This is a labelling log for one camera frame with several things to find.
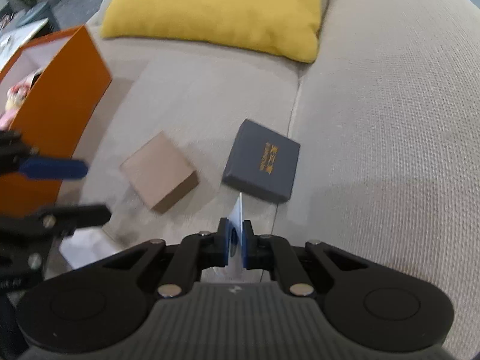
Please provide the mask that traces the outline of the white box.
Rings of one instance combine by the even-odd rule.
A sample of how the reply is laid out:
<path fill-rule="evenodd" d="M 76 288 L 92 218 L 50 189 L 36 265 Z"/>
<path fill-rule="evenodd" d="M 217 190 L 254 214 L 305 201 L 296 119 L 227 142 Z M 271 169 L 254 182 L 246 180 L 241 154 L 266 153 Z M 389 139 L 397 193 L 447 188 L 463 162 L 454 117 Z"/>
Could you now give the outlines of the white box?
<path fill-rule="evenodd" d="M 65 237 L 59 245 L 59 252 L 72 269 L 85 267 L 121 250 L 101 228 L 75 230 L 72 236 Z"/>

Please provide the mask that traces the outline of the brown cardboard box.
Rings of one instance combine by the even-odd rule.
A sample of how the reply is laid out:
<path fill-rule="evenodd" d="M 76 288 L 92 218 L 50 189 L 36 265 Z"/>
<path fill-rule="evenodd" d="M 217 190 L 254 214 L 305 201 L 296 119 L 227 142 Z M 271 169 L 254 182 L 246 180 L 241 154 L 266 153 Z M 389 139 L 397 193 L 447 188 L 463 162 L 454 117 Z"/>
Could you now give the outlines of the brown cardboard box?
<path fill-rule="evenodd" d="M 128 157 L 120 170 L 148 209 L 161 214 L 199 184 L 195 167 L 163 132 Z"/>

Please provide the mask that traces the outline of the grey gift box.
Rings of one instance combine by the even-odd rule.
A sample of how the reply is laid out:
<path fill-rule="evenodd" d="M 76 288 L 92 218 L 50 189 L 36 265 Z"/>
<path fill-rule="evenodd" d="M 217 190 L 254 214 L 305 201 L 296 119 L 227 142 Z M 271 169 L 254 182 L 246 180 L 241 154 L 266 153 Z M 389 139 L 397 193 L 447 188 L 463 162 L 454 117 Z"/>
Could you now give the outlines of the grey gift box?
<path fill-rule="evenodd" d="M 230 151 L 221 182 L 269 203 L 289 201 L 300 144 L 245 119 Z"/>

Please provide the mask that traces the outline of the crochet bunny doll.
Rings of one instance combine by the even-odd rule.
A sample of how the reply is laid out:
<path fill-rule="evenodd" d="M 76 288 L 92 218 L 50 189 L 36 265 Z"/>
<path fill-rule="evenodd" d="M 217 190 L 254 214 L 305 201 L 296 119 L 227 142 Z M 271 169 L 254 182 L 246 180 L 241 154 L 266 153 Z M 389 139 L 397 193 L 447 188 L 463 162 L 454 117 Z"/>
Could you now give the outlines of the crochet bunny doll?
<path fill-rule="evenodd" d="M 16 114 L 24 104 L 26 97 L 29 95 L 32 86 L 35 84 L 41 74 L 42 70 L 37 69 L 8 89 L 7 103 L 5 105 L 4 112 L 1 114 L 2 131 L 6 131 L 10 127 L 12 121 L 16 117 Z"/>

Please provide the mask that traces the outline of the white blue card packet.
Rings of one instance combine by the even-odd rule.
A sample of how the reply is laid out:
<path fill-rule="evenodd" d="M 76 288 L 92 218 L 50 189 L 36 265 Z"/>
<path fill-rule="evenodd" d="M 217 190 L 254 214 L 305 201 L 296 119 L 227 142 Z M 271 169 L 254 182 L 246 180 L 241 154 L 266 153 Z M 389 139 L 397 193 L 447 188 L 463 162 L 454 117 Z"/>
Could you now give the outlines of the white blue card packet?
<path fill-rule="evenodd" d="M 208 283 L 254 283 L 260 282 L 262 270 L 248 271 L 243 264 L 244 240 L 243 236 L 243 205 L 242 194 L 227 216 L 226 230 L 226 265 L 224 267 L 208 268 L 202 272 L 201 281 Z"/>

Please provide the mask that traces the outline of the yellow cushion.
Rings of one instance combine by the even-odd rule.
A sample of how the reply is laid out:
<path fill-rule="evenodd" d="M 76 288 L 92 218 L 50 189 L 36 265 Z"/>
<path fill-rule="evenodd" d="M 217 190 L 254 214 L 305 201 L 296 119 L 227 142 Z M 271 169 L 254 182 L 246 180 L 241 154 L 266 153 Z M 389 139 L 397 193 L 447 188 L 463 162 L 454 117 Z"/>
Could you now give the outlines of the yellow cushion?
<path fill-rule="evenodd" d="M 104 38 L 205 41 L 312 63 L 320 0 L 111 0 Z"/>

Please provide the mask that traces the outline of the white marble side table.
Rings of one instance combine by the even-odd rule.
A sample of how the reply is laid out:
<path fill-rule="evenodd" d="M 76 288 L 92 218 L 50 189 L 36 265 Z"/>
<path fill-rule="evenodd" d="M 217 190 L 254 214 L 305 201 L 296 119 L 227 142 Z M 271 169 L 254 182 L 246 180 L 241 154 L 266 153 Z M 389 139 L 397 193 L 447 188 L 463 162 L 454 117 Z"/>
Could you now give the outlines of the white marble side table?
<path fill-rule="evenodd" d="M 1 30 L 1 69 L 24 44 L 58 30 L 57 19 L 48 2 L 38 3 L 28 11 L 22 10 Z"/>

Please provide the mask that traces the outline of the orange cardboard box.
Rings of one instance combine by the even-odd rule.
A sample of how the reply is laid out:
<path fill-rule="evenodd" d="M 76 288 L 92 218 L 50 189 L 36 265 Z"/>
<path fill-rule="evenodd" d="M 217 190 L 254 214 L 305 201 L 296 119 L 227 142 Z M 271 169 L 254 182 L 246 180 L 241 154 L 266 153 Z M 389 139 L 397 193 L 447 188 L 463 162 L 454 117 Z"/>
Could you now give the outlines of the orange cardboard box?
<path fill-rule="evenodd" d="M 86 27 L 78 26 L 20 47 L 1 69 L 1 100 L 37 69 L 42 74 L 10 126 L 41 155 L 70 158 L 112 76 Z"/>

